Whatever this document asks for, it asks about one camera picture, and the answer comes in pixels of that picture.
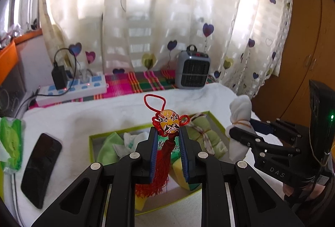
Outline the yellow green sponge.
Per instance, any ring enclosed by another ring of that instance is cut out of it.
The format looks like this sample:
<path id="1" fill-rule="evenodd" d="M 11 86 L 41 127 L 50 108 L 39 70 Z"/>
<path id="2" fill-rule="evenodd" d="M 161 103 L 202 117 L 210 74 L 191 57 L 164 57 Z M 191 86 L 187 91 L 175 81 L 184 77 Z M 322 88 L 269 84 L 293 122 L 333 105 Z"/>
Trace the yellow green sponge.
<path id="1" fill-rule="evenodd" d="M 172 170 L 173 170 L 173 178 L 175 181 L 179 184 L 180 187 L 188 190 L 188 191 L 194 191 L 196 190 L 200 184 L 190 184 L 187 183 L 186 179 L 183 175 L 183 168 L 182 168 L 182 160 L 181 158 L 178 158 L 173 164 L 172 164 Z"/>

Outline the white towel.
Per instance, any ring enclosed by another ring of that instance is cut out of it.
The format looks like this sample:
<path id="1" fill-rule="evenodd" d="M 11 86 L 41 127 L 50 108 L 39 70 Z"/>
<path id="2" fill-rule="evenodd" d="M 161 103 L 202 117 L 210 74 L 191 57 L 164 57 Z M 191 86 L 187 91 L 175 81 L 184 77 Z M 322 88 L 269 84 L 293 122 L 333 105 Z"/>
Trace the white towel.
<path id="1" fill-rule="evenodd" d="M 230 130 L 232 128 L 239 128 L 243 131 L 255 134 L 255 130 L 250 123 L 252 111 L 251 100 L 247 95 L 237 96 L 230 103 L 229 108 L 231 111 L 231 125 L 225 129 L 225 134 L 229 137 L 229 159 L 233 163 L 236 163 L 245 158 L 249 147 L 234 140 L 231 137 Z"/>

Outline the red opera mask tassel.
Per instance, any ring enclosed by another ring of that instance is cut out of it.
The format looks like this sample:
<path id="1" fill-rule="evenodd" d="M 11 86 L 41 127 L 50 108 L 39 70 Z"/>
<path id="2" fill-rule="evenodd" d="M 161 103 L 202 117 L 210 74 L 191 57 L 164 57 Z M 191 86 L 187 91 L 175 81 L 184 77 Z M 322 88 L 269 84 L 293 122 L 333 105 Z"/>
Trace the red opera mask tassel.
<path id="1" fill-rule="evenodd" d="M 147 102 L 149 97 L 158 98 L 163 101 L 161 109 L 153 108 Z M 144 96 L 144 103 L 151 111 L 155 112 L 152 118 L 152 125 L 157 130 L 157 134 L 166 138 L 161 150 L 157 152 L 155 176 L 151 184 L 138 184 L 135 187 L 135 194 L 139 197 L 150 197 L 162 192 L 167 185 L 168 174 L 171 165 L 171 153 L 175 148 L 175 138 L 179 136 L 181 127 L 190 122 L 188 115 L 178 115 L 175 111 L 166 109 L 166 99 L 164 97 L 147 94 Z"/>

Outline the lime green shallow box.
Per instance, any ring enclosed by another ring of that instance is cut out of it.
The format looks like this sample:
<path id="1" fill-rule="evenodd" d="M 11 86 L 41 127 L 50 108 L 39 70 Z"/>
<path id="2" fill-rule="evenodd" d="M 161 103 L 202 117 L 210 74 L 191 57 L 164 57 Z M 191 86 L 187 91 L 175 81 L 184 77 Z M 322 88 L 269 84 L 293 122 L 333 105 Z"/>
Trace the lime green shallow box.
<path id="1" fill-rule="evenodd" d="M 195 113 L 190 118 L 190 123 L 186 127 L 189 137 L 197 141 L 205 152 L 208 149 L 204 142 L 210 140 L 210 150 L 215 153 L 214 156 L 230 163 L 230 139 L 220 121 L 210 111 Z M 150 183 L 135 186 L 135 214 L 137 215 L 175 204 L 199 192 L 202 188 L 201 184 L 187 183 L 184 178 L 179 139 L 176 138 L 170 160 L 166 162 L 170 168 L 165 185 L 161 191 L 147 194 L 147 190 L 154 186 L 156 175 L 159 173 L 160 166 L 157 159 L 166 140 L 155 132 L 152 124 L 89 136 L 91 162 L 99 162 L 102 165 L 114 164 L 134 152 L 141 154 L 143 159 L 147 160 L 144 171 L 149 172 Z"/>

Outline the light green folded cloth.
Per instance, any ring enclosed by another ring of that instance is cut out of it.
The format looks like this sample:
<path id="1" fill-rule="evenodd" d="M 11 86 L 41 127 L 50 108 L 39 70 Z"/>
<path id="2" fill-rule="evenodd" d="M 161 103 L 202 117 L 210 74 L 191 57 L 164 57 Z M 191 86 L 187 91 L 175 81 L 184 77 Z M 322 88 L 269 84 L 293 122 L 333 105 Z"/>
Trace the light green folded cloth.
<path id="1" fill-rule="evenodd" d="M 109 165 L 118 162 L 119 156 L 115 151 L 115 145 L 118 149 L 120 147 L 123 148 L 124 140 L 116 132 L 113 132 L 105 139 L 98 153 L 97 162 L 101 163 L 102 165 Z"/>

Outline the rolled green towel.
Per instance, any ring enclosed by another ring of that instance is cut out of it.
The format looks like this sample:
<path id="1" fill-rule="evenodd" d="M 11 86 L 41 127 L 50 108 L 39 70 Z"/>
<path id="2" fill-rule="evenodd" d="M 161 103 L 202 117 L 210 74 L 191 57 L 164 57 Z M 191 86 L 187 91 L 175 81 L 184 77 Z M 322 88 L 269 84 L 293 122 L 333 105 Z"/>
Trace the rolled green towel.
<path id="1" fill-rule="evenodd" d="M 189 138 L 197 141 L 202 151 L 215 156 L 217 159 L 222 158 L 228 151 L 226 145 L 212 129 L 210 122 L 203 113 L 197 113 L 191 117 L 186 129 Z"/>

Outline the wooden cabinet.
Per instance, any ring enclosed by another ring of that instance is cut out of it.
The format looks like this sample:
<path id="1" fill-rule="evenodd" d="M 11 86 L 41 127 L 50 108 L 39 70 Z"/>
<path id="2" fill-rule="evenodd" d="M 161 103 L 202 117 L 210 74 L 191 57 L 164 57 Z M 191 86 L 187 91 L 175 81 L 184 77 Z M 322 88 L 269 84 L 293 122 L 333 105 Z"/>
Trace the wooden cabinet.
<path id="1" fill-rule="evenodd" d="M 310 80 L 334 88 L 334 0 L 293 0 L 281 71 L 252 99 L 253 111 L 263 121 L 309 125 Z"/>

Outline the grey portable fan heater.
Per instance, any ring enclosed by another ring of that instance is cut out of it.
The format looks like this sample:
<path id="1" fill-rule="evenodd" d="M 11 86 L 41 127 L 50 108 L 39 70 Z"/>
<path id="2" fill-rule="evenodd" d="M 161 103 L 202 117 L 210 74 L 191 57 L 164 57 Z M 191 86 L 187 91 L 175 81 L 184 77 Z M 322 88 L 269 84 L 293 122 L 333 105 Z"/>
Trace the grey portable fan heater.
<path id="1" fill-rule="evenodd" d="M 180 89 L 200 89 L 207 82 L 211 59 L 193 44 L 178 55 L 175 85 Z"/>

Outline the plaid pink green cloth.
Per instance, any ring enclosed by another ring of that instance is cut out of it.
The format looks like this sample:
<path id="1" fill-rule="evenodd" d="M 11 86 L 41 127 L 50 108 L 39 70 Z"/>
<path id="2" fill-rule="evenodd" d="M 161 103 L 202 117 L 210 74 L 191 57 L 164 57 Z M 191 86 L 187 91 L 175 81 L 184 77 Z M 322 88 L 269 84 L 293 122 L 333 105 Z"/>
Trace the plaid pink green cloth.
<path id="1" fill-rule="evenodd" d="M 95 95 L 91 97 L 84 97 L 74 99 L 67 102 L 86 102 L 99 99 L 107 99 L 112 97 L 119 97 L 123 95 L 156 92 L 160 90 L 169 90 L 176 88 L 174 84 L 175 71 L 174 70 L 160 70 L 160 71 L 146 71 L 146 72 L 129 72 L 105 75 L 108 84 L 107 93 Z M 42 108 L 54 106 L 60 103 L 44 106 Z M 36 98 L 30 100 L 28 104 L 29 109 L 37 108 Z"/>

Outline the black smartphone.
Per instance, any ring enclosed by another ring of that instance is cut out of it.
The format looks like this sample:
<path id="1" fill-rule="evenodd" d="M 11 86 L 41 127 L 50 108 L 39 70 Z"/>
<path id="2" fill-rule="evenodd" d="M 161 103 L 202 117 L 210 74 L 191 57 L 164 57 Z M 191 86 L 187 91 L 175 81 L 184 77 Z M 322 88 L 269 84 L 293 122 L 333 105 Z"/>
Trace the black smartphone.
<path id="1" fill-rule="evenodd" d="M 42 209 L 50 176 L 62 150 L 62 144 L 42 133 L 24 170 L 21 191 L 37 208 Z"/>

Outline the white blue power strip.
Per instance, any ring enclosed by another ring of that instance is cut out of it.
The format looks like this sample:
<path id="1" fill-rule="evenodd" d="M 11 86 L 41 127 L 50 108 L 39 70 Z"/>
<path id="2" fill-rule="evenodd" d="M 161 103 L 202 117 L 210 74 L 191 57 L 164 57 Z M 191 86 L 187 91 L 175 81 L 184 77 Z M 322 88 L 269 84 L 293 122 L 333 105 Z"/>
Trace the white blue power strip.
<path id="1" fill-rule="evenodd" d="M 36 104 L 38 107 L 44 107 L 64 101 L 101 95 L 107 93 L 107 87 L 105 76 L 91 76 L 86 80 L 75 79 L 69 81 L 68 86 L 60 90 L 57 90 L 55 85 L 44 86 L 39 89 Z"/>

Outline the black power adapter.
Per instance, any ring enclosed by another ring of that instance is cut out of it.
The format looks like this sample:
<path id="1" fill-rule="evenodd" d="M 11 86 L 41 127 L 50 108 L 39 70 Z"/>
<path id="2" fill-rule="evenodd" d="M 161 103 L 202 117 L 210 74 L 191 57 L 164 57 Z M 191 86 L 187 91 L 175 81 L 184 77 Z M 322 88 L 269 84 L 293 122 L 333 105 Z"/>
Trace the black power adapter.
<path id="1" fill-rule="evenodd" d="M 63 65 L 55 65 L 52 70 L 52 78 L 56 90 L 65 89 L 68 84 L 68 78 L 66 75 L 65 67 Z"/>

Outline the green white tissue pack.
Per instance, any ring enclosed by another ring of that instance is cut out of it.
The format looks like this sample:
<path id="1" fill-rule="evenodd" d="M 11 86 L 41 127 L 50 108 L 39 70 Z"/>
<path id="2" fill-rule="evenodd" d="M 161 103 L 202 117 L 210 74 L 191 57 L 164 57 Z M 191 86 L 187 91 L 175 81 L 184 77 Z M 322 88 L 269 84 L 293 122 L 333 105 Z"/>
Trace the green white tissue pack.
<path id="1" fill-rule="evenodd" d="M 22 122 L 19 119 L 1 118 L 1 168 L 7 174 L 21 169 L 23 156 Z"/>

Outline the cream heart-pattern curtain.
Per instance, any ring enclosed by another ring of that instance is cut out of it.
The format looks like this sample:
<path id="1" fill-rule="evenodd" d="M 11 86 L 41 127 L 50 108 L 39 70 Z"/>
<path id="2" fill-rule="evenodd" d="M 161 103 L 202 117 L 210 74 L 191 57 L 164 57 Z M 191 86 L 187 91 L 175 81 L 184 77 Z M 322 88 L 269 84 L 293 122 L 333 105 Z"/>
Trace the cream heart-pattern curtain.
<path id="1" fill-rule="evenodd" d="M 278 74 L 293 0 L 39 0 L 50 59 L 74 76 L 175 69 L 191 44 L 210 75 L 255 97 Z"/>

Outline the orange storage tray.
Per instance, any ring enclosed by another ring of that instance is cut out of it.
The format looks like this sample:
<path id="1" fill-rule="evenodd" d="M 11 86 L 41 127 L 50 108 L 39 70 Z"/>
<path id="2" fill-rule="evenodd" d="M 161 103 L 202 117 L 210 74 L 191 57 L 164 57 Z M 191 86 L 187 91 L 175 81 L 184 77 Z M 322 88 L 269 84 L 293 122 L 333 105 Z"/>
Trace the orange storage tray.
<path id="1" fill-rule="evenodd" d="M 1 49 L 0 53 L 0 85 L 18 63 L 16 44 L 12 41 L 7 47 Z"/>

